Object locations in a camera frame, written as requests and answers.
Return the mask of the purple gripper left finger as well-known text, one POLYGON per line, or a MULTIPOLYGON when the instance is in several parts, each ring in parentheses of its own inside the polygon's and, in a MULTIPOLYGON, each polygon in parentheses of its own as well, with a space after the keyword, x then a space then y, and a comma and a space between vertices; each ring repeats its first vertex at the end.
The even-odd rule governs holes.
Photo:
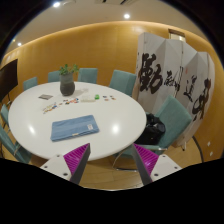
POLYGON ((41 169, 56 176, 79 184, 90 155, 90 144, 84 144, 65 155, 57 154, 49 159, 41 169))

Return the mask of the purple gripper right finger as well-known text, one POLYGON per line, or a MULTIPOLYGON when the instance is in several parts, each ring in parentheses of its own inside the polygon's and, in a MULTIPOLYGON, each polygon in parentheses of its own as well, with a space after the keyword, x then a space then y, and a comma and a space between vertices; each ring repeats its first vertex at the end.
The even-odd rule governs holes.
POLYGON ((181 170, 181 167, 166 154, 157 155, 137 144, 132 145, 132 154, 143 185, 181 170))

